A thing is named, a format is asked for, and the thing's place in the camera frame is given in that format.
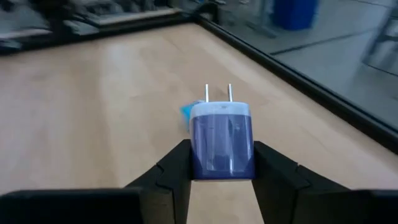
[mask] wall charger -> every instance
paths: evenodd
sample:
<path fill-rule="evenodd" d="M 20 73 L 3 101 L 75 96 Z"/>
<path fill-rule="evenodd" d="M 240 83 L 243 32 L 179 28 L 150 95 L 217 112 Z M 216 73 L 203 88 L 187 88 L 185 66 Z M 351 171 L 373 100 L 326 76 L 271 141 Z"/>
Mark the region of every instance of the wall charger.
<path fill-rule="evenodd" d="M 190 135 L 193 150 L 193 178 L 196 180 L 253 179 L 254 153 L 249 105 L 229 101 L 206 101 L 193 106 Z"/>

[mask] blue bin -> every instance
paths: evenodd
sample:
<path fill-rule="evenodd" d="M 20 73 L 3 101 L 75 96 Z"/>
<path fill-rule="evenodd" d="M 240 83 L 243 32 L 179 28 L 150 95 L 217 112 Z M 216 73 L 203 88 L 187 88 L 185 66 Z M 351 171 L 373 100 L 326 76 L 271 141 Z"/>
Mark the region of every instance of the blue bin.
<path fill-rule="evenodd" d="M 287 30 L 310 28 L 318 0 L 274 0 L 272 20 Z"/>

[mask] wooden table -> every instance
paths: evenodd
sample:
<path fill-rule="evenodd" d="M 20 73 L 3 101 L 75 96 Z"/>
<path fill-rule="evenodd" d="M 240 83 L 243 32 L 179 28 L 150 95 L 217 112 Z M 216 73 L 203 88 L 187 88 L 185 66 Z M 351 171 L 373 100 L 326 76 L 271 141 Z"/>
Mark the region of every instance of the wooden table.
<path fill-rule="evenodd" d="M 0 191 L 122 187 L 182 139 L 179 108 L 252 109 L 254 139 L 352 189 L 398 188 L 398 157 L 197 25 L 0 58 Z M 194 182 L 189 223 L 262 223 L 250 182 Z"/>

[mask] blurry background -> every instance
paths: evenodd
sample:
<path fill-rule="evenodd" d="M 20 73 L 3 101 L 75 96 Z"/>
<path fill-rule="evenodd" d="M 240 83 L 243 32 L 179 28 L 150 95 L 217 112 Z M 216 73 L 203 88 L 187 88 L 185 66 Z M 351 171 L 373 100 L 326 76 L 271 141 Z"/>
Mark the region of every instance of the blurry background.
<path fill-rule="evenodd" d="M 218 0 L 221 24 L 263 52 L 326 86 L 373 116 L 398 129 L 398 58 L 395 39 L 396 0 L 276 0 L 286 10 L 305 6 L 287 20 L 310 19 L 308 27 L 275 22 L 271 0 Z M 74 0 L 100 17 L 161 9 L 153 0 Z M 24 29 L 43 29 L 44 20 L 27 4 L 13 0 L 14 10 L 0 10 L 0 38 Z M 192 10 L 198 1 L 174 1 Z M 289 17 L 289 12 L 282 14 Z M 74 22 L 84 34 L 94 29 Z"/>

